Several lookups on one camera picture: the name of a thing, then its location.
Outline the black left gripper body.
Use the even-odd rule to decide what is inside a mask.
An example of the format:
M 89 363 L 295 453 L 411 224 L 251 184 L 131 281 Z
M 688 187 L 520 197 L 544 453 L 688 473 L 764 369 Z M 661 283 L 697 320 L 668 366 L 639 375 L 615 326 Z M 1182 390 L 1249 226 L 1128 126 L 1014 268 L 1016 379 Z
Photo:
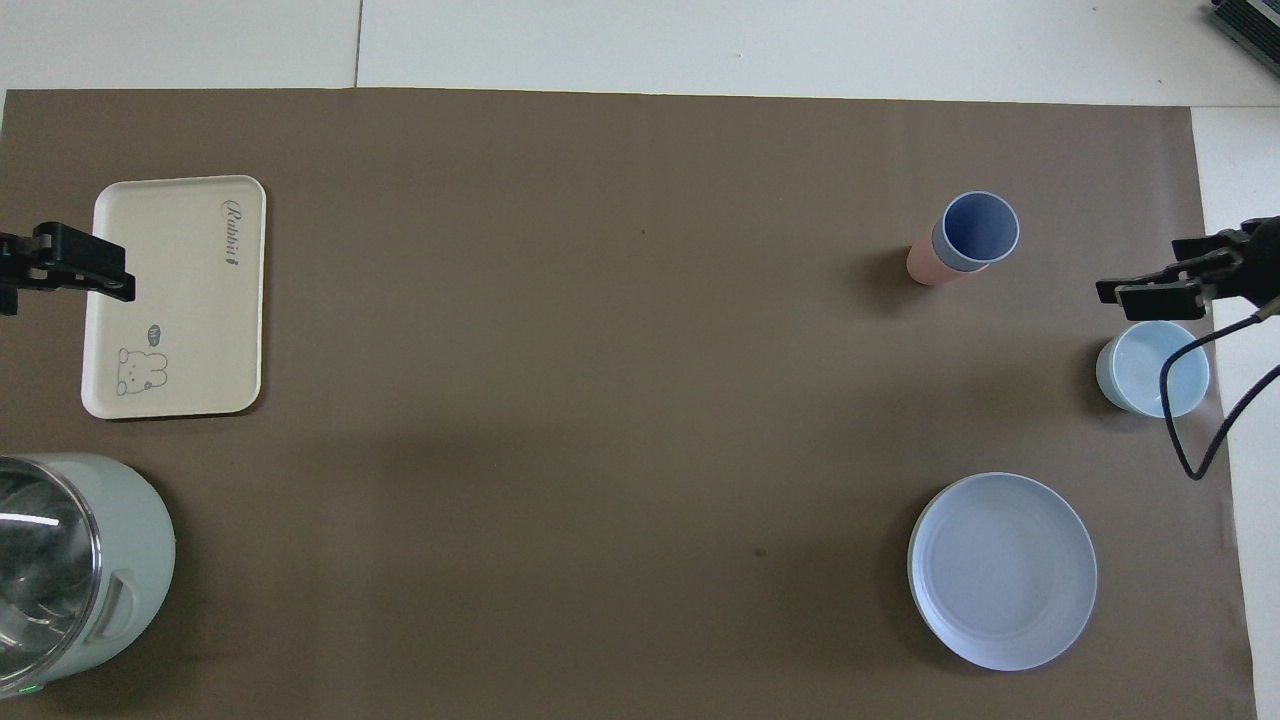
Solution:
M 1 233 L 1 314 L 14 316 L 18 313 L 18 292 L 20 290 L 41 290 L 33 270 L 32 238 L 12 233 Z

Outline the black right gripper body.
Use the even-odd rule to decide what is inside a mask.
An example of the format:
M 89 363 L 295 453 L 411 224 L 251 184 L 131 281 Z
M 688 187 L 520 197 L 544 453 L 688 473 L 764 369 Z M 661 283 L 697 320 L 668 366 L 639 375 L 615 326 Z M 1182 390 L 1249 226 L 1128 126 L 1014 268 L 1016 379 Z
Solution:
M 1277 301 L 1279 217 L 1249 219 L 1238 229 L 1220 231 L 1213 240 L 1235 260 L 1213 282 L 1215 299 Z

